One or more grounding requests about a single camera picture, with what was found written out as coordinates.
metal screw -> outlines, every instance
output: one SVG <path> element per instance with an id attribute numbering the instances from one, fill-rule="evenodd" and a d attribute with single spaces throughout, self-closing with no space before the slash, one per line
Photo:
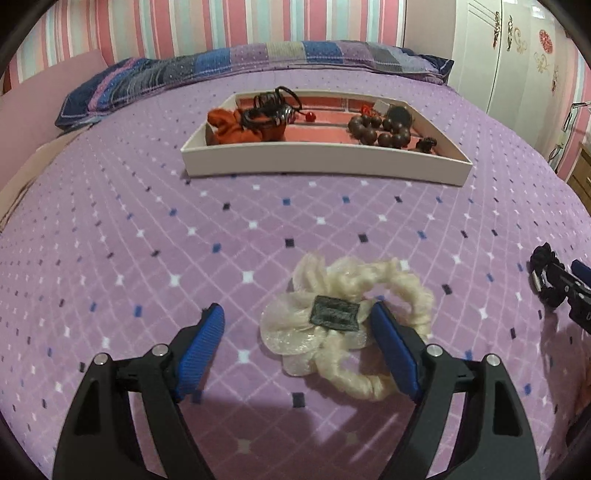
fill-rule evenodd
<path id="1" fill-rule="evenodd" d="M 501 364 L 501 359 L 496 356 L 494 353 L 486 356 L 486 363 L 492 365 L 493 367 L 498 367 Z"/>
<path id="2" fill-rule="evenodd" d="M 152 355 L 154 356 L 164 356 L 168 353 L 168 345 L 163 343 L 159 343 L 152 348 Z"/>
<path id="3" fill-rule="evenodd" d="M 441 348 L 439 345 L 436 345 L 435 343 L 432 343 L 431 345 L 427 345 L 427 353 L 435 357 L 442 356 L 443 348 Z"/>
<path id="4" fill-rule="evenodd" d="M 104 365 L 108 362 L 108 360 L 109 355 L 107 355 L 106 353 L 99 353 L 98 355 L 96 355 L 94 362 L 96 365 Z"/>

cream hair tie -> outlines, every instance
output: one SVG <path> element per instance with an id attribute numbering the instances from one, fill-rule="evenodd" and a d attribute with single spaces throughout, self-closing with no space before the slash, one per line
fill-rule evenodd
<path id="1" fill-rule="evenodd" d="M 345 257 L 326 268 L 323 257 L 306 254 L 293 274 L 294 291 L 280 294 L 263 311 L 263 343 L 271 352 L 282 355 L 288 375 L 303 377 L 318 372 L 351 397 L 383 400 L 398 390 L 392 376 L 362 375 L 340 365 L 349 356 L 349 350 L 361 349 L 374 341 L 365 320 L 376 300 L 363 295 L 378 283 L 410 304 L 411 313 L 405 324 L 426 341 L 431 332 L 433 294 L 416 275 L 402 271 L 396 258 L 366 264 Z M 318 295 L 359 304 L 359 330 L 342 332 L 310 323 Z"/>

striped wall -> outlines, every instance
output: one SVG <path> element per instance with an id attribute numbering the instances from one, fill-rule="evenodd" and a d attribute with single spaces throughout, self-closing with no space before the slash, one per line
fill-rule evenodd
<path id="1" fill-rule="evenodd" d="M 583 56 L 577 52 L 577 73 L 574 80 L 574 93 L 571 103 L 591 100 L 591 70 Z M 568 142 L 564 148 L 557 174 L 559 178 L 566 180 L 574 169 L 574 164 L 579 157 L 581 142 L 591 136 L 591 115 L 588 108 L 580 108 L 573 113 L 573 117 L 567 127 Z"/>
<path id="2" fill-rule="evenodd" d="M 107 64 L 282 40 L 402 46 L 404 0 L 59 0 L 9 67 L 11 83 L 99 48 Z"/>

wardrobe door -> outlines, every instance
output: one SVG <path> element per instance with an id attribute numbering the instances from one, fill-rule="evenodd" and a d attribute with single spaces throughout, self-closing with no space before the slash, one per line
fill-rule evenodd
<path id="1" fill-rule="evenodd" d="M 554 16 L 537 1 L 531 3 L 530 67 L 514 130 L 535 147 L 552 100 L 556 28 Z"/>
<path id="2" fill-rule="evenodd" d="M 485 112 L 491 101 L 502 47 L 501 0 L 457 0 L 456 36 L 449 85 Z"/>
<path id="3" fill-rule="evenodd" d="M 504 40 L 488 114 L 515 129 L 530 70 L 531 0 L 503 2 L 502 18 Z"/>

purple bedspread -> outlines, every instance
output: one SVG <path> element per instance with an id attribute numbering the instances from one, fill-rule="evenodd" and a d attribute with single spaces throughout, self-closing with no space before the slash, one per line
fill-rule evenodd
<path id="1" fill-rule="evenodd" d="M 209 108 L 276 85 L 405 100 L 458 142 L 473 174 L 461 189 L 336 176 L 180 178 L 180 146 Z M 565 264 L 585 261 L 590 233 L 589 215 L 544 159 L 446 87 L 298 70 L 169 91 L 76 139 L 0 238 L 0 408 L 50 475 L 93 355 L 141 355 L 215 301 L 226 333 L 203 392 L 182 410 L 217 478 L 375 479 L 410 402 L 364 403 L 316 375 L 287 377 L 261 345 L 258 320 L 305 252 L 327 262 L 398 257 L 435 294 L 433 341 L 456 356 L 504 359 L 545 470 L 563 450 L 587 336 L 568 306 L 544 314 L 525 265 L 544 241 Z M 295 393 L 305 407 L 293 407 Z M 161 471 L 138 397 L 132 405 L 147 464 Z M 456 402 L 433 472 L 449 458 L 459 413 Z"/>

